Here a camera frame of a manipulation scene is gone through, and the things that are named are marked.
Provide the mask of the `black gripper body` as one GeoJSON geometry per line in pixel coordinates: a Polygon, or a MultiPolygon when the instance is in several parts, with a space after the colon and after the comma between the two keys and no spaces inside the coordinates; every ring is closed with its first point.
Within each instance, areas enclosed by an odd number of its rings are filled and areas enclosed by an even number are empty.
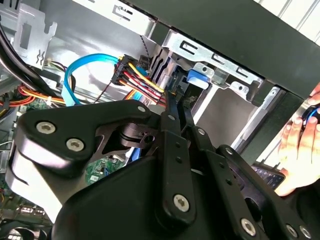
{"type": "Polygon", "coordinates": [[[212,180],[199,174],[200,155],[190,158],[196,220],[169,228],[156,218],[158,164],[138,160],[70,197],[53,225],[53,240],[232,240],[234,234],[212,180]]]}

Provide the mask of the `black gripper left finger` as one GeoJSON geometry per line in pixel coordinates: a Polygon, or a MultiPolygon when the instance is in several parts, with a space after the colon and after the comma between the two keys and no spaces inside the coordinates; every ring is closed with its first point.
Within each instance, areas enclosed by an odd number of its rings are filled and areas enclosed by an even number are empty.
{"type": "Polygon", "coordinates": [[[136,147],[142,149],[136,161],[152,157],[157,162],[158,221],[168,227],[191,225],[197,212],[188,142],[175,97],[166,93],[165,98],[159,114],[137,100],[24,113],[17,121],[6,175],[12,190],[43,207],[54,224],[66,201],[92,185],[85,184],[90,163],[136,147]]]}

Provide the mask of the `person's hand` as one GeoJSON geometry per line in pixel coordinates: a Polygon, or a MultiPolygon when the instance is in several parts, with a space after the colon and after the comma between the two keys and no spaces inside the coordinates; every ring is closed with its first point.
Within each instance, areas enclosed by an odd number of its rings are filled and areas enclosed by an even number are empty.
{"type": "Polygon", "coordinates": [[[275,190],[281,197],[320,179],[320,122],[310,116],[305,127],[303,123],[297,117],[282,131],[278,157],[285,180],[275,190]]]}

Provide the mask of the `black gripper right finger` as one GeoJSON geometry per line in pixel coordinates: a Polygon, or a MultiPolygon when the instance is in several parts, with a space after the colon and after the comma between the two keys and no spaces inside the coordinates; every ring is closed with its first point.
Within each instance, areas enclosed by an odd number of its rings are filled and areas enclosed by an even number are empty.
{"type": "Polygon", "coordinates": [[[191,165],[200,169],[217,210],[214,221],[226,240],[312,240],[302,219],[230,146],[214,148],[207,133],[195,126],[189,101],[178,105],[182,135],[190,142],[191,165]]]}

